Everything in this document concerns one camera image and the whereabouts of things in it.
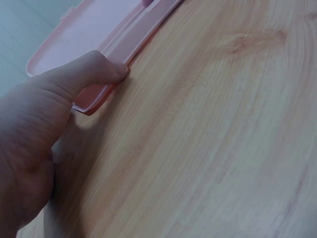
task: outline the wooden surface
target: wooden surface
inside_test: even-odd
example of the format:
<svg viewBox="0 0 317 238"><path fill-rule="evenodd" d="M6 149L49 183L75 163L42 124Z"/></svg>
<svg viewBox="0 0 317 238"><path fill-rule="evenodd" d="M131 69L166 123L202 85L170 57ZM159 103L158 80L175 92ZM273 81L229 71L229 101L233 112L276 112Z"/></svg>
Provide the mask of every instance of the wooden surface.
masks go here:
<svg viewBox="0 0 317 238"><path fill-rule="evenodd" d="M184 1L19 237L317 237L316 43L315 0Z"/></svg>

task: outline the fingernail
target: fingernail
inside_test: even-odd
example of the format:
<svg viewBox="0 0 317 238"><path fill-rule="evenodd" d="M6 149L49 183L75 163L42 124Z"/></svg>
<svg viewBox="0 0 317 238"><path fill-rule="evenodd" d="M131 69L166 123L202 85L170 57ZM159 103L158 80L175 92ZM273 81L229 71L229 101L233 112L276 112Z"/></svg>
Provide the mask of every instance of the fingernail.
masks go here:
<svg viewBox="0 0 317 238"><path fill-rule="evenodd" d="M128 73L129 68L125 64L116 63L115 64L115 71L117 74L125 76Z"/></svg>

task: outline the pink plastic lid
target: pink plastic lid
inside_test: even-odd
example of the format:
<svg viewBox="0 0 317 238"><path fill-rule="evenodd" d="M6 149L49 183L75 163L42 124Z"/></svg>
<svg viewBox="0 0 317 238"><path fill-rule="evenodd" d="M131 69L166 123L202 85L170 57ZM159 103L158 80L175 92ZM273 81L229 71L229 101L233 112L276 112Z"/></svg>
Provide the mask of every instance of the pink plastic lid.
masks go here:
<svg viewBox="0 0 317 238"><path fill-rule="evenodd" d="M98 50L114 62L129 63L181 0L83 0L72 7L26 66L29 76ZM108 95L109 86L84 89L74 109L86 113Z"/></svg>

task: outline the finger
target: finger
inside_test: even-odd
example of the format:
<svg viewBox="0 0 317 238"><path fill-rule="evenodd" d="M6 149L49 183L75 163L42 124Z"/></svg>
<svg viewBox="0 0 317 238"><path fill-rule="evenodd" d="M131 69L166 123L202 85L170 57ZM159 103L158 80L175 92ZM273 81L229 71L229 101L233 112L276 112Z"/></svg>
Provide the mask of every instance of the finger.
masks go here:
<svg viewBox="0 0 317 238"><path fill-rule="evenodd" d="M78 94L93 84L114 84L128 74L128 67L112 63L98 51L91 51L80 58L35 78L35 83L46 90L75 101Z"/></svg>

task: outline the skin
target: skin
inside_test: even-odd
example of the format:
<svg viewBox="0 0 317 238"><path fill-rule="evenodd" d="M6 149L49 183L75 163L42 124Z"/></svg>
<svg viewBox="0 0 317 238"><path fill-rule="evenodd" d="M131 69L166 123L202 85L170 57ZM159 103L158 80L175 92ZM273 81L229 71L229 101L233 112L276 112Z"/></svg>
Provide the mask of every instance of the skin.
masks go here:
<svg viewBox="0 0 317 238"><path fill-rule="evenodd" d="M128 67L97 51L33 77L0 97L0 234L15 237L53 190L51 147L60 138L72 102L93 84L115 84Z"/></svg>

